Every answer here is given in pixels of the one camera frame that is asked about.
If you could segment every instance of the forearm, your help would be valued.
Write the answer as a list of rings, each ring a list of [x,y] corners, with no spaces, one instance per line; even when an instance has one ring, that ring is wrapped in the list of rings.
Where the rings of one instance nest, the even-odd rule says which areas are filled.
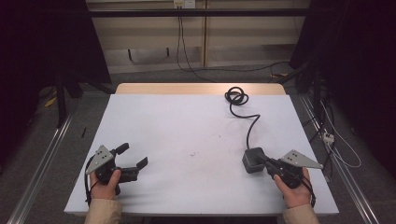
[[[318,217],[310,204],[285,210],[283,218],[287,224],[318,224]]]
[[[92,199],[90,210],[85,218],[86,224],[119,223],[122,205],[114,200]]]

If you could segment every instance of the horizontal bar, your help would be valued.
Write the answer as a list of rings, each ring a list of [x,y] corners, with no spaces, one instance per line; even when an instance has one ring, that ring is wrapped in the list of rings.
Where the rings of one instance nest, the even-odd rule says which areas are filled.
[[[308,15],[330,15],[331,10],[309,8],[185,8],[185,9],[92,9],[60,10],[39,9],[40,14],[51,16],[108,17],[303,17]]]

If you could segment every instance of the table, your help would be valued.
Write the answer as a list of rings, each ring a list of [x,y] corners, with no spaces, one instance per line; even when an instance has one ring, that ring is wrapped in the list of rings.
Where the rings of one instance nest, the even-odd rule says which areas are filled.
[[[249,94],[238,114],[261,113],[250,145],[280,158],[291,149],[315,159],[288,95],[278,84],[121,84],[112,95],[87,159],[100,146],[125,142],[120,167],[148,156],[138,180],[120,184],[123,212],[135,216],[278,216],[282,195],[265,173],[242,163],[249,119],[231,115],[222,94],[239,86]],[[319,215],[338,213],[320,170],[310,170]],[[83,170],[64,209],[85,215]]]

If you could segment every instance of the human hand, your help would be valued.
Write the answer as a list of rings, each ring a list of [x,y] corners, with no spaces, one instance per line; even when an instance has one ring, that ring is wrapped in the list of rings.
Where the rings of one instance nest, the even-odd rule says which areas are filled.
[[[90,174],[91,180],[91,196],[93,199],[109,199],[113,200],[116,197],[116,186],[119,184],[121,170],[115,170],[110,177],[107,185],[99,181],[95,172]]]
[[[303,174],[305,178],[303,181],[309,186],[309,173],[303,167]],[[276,186],[283,193],[283,197],[288,208],[297,207],[311,202],[311,192],[304,185],[300,185],[297,189],[290,189],[278,175],[274,175]]]

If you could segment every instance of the triangular metal plate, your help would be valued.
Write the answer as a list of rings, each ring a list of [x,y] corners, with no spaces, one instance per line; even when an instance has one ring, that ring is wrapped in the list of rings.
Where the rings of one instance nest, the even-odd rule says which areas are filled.
[[[322,164],[307,158],[304,154],[294,149],[289,153],[287,153],[284,157],[282,157],[281,160],[285,163],[297,167],[309,167],[309,168],[317,168],[317,169],[323,168]]]
[[[111,154],[111,152],[109,152],[105,146],[99,146],[99,149],[95,152],[95,155],[93,156],[90,166],[88,166],[87,170],[85,171],[85,174],[88,175],[92,173],[111,159],[113,159],[113,154]]]

